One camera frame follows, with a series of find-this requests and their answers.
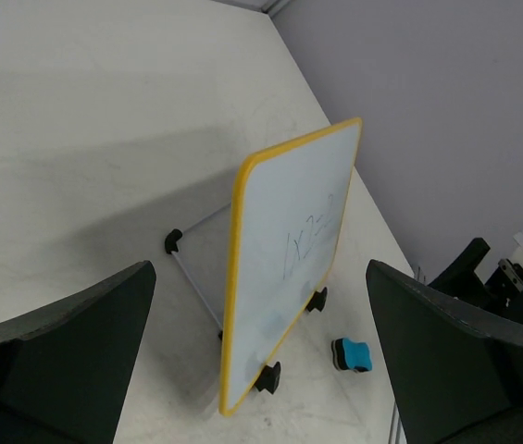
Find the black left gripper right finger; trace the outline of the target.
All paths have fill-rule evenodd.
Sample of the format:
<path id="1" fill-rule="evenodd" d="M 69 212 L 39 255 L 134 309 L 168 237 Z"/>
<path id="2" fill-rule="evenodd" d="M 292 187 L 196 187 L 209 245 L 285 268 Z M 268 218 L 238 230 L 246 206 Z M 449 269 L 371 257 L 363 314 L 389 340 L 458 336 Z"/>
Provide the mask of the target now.
<path id="1" fill-rule="evenodd" d="M 367 292 L 409 443 L 523 443 L 523 325 L 377 260 Z"/>

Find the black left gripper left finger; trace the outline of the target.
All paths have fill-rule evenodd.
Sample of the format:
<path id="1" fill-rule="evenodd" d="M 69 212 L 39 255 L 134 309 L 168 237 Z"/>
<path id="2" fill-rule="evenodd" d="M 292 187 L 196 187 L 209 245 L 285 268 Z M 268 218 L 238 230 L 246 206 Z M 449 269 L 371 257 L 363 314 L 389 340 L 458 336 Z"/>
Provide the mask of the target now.
<path id="1" fill-rule="evenodd" d="M 155 292 L 142 261 L 0 323 L 0 443 L 110 443 Z"/>

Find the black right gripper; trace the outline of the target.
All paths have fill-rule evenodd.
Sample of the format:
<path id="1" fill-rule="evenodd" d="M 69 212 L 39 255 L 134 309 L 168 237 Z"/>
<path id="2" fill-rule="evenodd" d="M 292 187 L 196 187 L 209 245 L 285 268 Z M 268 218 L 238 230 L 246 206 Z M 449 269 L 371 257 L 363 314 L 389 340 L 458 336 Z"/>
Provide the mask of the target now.
<path id="1" fill-rule="evenodd" d="M 502 259 L 485 282 L 476 274 L 490 249 L 483 238 L 473 239 L 429 287 L 523 325 L 522 266 Z"/>

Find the blue whiteboard eraser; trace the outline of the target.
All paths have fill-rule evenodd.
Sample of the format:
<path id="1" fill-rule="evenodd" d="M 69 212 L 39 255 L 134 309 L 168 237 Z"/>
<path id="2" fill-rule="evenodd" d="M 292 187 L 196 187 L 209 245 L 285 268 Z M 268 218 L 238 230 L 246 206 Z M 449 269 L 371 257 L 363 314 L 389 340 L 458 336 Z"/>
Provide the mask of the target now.
<path id="1" fill-rule="evenodd" d="M 332 361 L 339 371 L 365 373 L 372 370 L 370 349 L 365 342 L 339 338 L 331 342 Z"/>

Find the yellow framed whiteboard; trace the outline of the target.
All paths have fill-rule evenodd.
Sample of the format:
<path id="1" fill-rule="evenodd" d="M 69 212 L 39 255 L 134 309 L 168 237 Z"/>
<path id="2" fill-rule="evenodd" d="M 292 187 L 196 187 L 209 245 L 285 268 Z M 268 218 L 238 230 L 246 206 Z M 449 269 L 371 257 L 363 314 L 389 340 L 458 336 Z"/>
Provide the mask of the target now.
<path id="1" fill-rule="evenodd" d="M 332 267 L 363 122 L 249 154 L 232 187 L 218 411 L 233 415 Z"/>

